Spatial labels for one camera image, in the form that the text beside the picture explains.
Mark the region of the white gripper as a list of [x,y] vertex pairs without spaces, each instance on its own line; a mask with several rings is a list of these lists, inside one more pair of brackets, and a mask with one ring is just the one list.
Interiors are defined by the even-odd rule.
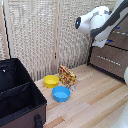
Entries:
[[102,48],[106,42],[113,43],[113,40],[109,40],[108,37],[114,28],[114,25],[105,23],[102,27],[93,29],[91,31],[91,37],[94,39],[92,45]]

